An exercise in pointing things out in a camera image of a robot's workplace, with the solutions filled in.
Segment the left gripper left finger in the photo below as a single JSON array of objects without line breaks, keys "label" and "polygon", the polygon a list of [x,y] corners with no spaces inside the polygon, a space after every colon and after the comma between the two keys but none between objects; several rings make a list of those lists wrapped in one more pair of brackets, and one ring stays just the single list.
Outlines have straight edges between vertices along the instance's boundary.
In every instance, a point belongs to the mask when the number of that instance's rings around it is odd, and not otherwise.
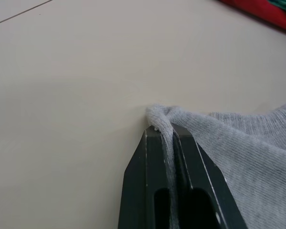
[{"label": "left gripper left finger", "polygon": [[146,129],[124,172],[118,228],[167,229],[170,194],[162,137]]}]

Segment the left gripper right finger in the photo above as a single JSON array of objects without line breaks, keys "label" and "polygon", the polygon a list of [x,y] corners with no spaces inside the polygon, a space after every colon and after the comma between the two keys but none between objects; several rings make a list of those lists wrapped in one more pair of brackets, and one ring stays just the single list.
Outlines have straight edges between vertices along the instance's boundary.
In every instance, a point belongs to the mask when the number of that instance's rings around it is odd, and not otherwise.
[{"label": "left gripper right finger", "polygon": [[219,167],[184,127],[173,125],[178,220],[182,229],[247,227]]}]

